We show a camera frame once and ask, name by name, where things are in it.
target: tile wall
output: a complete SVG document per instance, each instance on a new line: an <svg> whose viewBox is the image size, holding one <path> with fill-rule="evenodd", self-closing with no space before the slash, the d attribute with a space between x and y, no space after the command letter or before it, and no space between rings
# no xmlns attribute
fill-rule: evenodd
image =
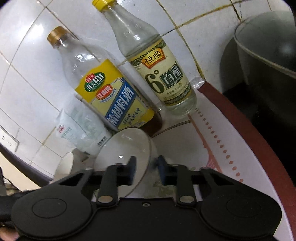
<svg viewBox="0 0 296 241"><path fill-rule="evenodd" d="M159 31L189 79L202 76L220 92L243 79L232 40L235 26L262 12L289 10L282 0L118 3ZM0 10L0 125L20 142L15 154L51 177L60 158L74 148L53 134L54 120L74 95L58 51L46 40L59 25L107 49L121 62L123 72L141 79L126 63L110 25L91 0L11 0Z"/></svg>

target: red logo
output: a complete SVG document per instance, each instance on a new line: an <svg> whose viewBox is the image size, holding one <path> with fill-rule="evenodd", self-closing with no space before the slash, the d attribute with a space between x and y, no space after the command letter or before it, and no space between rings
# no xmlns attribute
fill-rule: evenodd
<svg viewBox="0 0 296 241"><path fill-rule="evenodd" d="M96 76L94 74L89 74L86 76L85 81L87 83L91 82Z"/></svg>
<svg viewBox="0 0 296 241"><path fill-rule="evenodd" d="M64 129L65 129L65 126L64 125L59 125L59 127L57 128L57 131L59 133L61 133Z"/></svg>
<svg viewBox="0 0 296 241"><path fill-rule="evenodd" d="M96 93L96 97L99 100L103 100L107 98L113 91L112 85L105 85L102 88L99 89L99 91Z"/></svg>

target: electrical outlet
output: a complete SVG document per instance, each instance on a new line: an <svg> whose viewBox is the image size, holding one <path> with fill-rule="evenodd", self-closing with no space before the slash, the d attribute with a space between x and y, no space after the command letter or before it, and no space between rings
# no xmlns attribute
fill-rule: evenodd
<svg viewBox="0 0 296 241"><path fill-rule="evenodd" d="M0 143L11 152L15 152L19 144L3 127L0 128Z"/></svg>

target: glass bottle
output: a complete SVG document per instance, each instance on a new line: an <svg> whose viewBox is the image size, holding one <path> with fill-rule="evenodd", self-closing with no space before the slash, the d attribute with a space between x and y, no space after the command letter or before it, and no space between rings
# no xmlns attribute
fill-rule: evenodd
<svg viewBox="0 0 296 241"><path fill-rule="evenodd" d="M196 95L157 30L129 13L116 0L94 0L93 5L109 21L119 50L163 104L173 114L190 113L196 106Z"/></svg>
<svg viewBox="0 0 296 241"><path fill-rule="evenodd" d="M159 113L115 67L109 52L77 40L62 26L51 31L47 40L60 52L70 86L113 129L138 127L150 136L160 130Z"/></svg>

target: gold bottle cap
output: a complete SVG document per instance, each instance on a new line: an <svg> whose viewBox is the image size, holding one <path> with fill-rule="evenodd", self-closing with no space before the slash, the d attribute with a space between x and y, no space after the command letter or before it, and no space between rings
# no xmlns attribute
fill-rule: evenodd
<svg viewBox="0 0 296 241"><path fill-rule="evenodd" d="M56 27L52 30L49 35L47 36L47 41L54 46L57 41L65 34L69 33L68 30L64 29L62 26Z"/></svg>
<svg viewBox="0 0 296 241"><path fill-rule="evenodd" d="M100 12L110 3L116 2L116 0L93 0L93 5Z"/></svg>

